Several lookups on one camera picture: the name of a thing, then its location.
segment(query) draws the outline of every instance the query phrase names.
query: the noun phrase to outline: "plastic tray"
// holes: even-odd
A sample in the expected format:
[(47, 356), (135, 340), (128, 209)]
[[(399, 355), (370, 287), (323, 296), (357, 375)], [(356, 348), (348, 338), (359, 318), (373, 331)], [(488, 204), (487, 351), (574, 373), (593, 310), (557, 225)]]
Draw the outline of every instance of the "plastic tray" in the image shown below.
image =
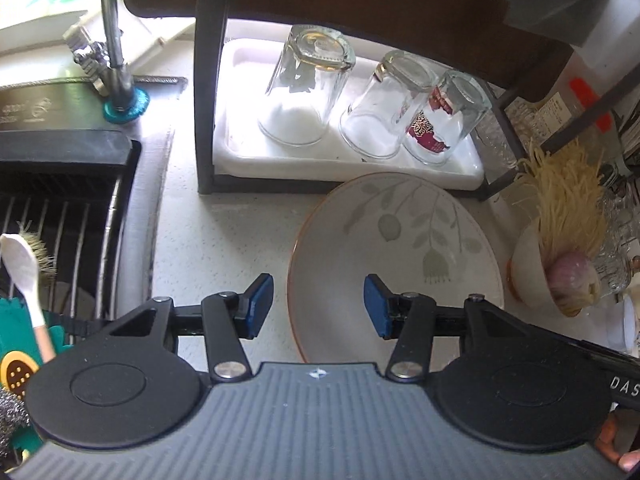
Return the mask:
[(264, 94), (283, 44), (240, 39), (223, 49), (216, 99), (213, 163), (216, 173), (253, 178), (347, 181), (377, 171), (402, 171), (446, 189), (473, 190), (484, 177), (471, 137), (464, 139), (442, 166), (426, 166), (402, 147), (389, 160), (366, 159), (353, 151), (337, 129), (340, 114), (357, 97), (377, 61), (358, 57), (334, 107), (329, 131), (315, 144), (284, 146), (258, 127), (255, 104)]

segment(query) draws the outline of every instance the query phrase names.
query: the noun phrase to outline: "black circular cover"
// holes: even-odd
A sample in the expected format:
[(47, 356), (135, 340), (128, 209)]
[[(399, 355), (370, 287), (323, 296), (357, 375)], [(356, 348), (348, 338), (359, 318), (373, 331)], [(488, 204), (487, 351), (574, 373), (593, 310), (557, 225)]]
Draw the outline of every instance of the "black circular cover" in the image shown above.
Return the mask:
[(450, 363), (434, 383), (436, 405), (454, 425), (528, 452), (596, 437), (611, 404), (601, 371), (577, 349), (542, 338), (487, 343)]
[(191, 366), (148, 338), (99, 333), (31, 378), (25, 400), (38, 432), (66, 446), (136, 446), (184, 420), (200, 398)]

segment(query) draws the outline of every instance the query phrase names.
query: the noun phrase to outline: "onion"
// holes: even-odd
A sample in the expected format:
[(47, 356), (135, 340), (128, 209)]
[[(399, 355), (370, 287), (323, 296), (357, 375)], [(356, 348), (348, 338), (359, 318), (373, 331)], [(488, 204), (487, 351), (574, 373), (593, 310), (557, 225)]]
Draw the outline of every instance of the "onion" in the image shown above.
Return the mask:
[(560, 256), (546, 270), (546, 282), (556, 305), (567, 316), (576, 316), (600, 299), (598, 272), (580, 251)]

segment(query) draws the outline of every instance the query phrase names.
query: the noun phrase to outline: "scrub brush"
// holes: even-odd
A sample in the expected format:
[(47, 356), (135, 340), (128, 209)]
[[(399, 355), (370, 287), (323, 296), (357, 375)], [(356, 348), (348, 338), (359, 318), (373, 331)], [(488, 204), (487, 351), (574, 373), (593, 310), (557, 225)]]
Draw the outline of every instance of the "scrub brush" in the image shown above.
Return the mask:
[(56, 352), (42, 315), (38, 289), (40, 273), (44, 270), (44, 278), (50, 280), (55, 276), (55, 268), (38, 236), (28, 233), (22, 227), (20, 232), (21, 234), (0, 235), (2, 260), (9, 277), (24, 297), (40, 356), (47, 363), (56, 356)]

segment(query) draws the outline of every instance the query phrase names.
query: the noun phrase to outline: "chrome faucet pipe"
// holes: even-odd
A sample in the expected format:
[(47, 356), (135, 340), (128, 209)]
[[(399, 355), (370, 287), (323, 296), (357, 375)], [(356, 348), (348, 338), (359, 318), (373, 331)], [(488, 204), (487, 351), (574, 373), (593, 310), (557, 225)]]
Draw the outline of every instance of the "chrome faucet pipe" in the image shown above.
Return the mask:
[(109, 66), (102, 72), (100, 78), (109, 90), (109, 99), (113, 107), (119, 112), (125, 112), (134, 101), (134, 85), (129, 67), (122, 57), (118, 0), (100, 0), (100, 3), (109, 59)]

